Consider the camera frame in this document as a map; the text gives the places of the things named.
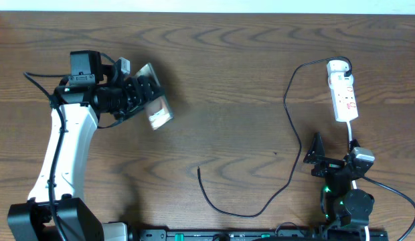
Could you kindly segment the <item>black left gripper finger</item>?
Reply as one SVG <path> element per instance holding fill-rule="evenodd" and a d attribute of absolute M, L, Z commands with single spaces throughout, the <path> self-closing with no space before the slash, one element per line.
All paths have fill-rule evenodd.
<path fill-rule="evenodd" d="M 145 110 L 147 104 L 142 104 L 131 108 L 130 110 L 126 110 L 124 112 L 120 112 L 119 120 L 126 121 L 129 118 L 132 118 L 136 114 L 140 113 L 141 111 Z"/>
<path fill-rule="evenodd" d="M 137 85 L 141 104 L 152 102 L 165 94 L 164 88 L 148 76 L 139 76 Z"/>

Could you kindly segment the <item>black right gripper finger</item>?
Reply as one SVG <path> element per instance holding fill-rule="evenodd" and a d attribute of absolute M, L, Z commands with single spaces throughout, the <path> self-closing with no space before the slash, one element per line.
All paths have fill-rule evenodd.
<path fill-rule="evenodd" d="M 321 162 L 314 165 L 311 175 L 315 177 L 324 177 L 329 172 L 338 170 L 338 165 L 333 163 Z"/>
<path fill-rule="evenodd" d="M 305 158 L 303 159 L 304 163 L 307 164 L 318 164 L 325 157 L 325 149 L 323 146 L 322 138 L 320 133 L 314 134 L 313 142 L 311 147 L 307 151 Z"/>

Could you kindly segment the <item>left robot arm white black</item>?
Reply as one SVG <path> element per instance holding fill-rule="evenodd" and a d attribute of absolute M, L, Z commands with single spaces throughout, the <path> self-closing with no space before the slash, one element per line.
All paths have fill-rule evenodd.
<path fill-rule="evenodd" d="M 52 131 L 38 179 L 27 201 L 9 208 L 7 223 L 16 240 L 136 240 L 124 222 L 103 223 L 84 203 L 90 142 L 100 116 L 119 125 L 141 111 L 153 129 L 171 115 L 165 91 L 151 64 L 131 74 L 125 58 L 103 64 L 105 54 L 70 53 L 69 74 L 48 95 Z"/>

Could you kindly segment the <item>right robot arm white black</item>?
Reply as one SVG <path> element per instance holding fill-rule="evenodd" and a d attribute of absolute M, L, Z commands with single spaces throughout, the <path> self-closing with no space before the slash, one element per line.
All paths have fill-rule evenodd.
<path fill-rule="evenodd" d="M 314 134 L 303 162 L 314 165 L 311 175 L 325 180 L 320 198 L 321 211 L 326 217 L 326 223 L 319 228 L 323 238 L 330 239 L 332 233 L 340 232 L 362 235 L 362 230 L 368 226 L 374 197 L 354 188 L 352 182 L 363 177 L 374 160 L 373 152 L 360 147 L 355 139 L 350 142 L 344 158 L 329 158 L 325 155 L 321 135 Z"/>

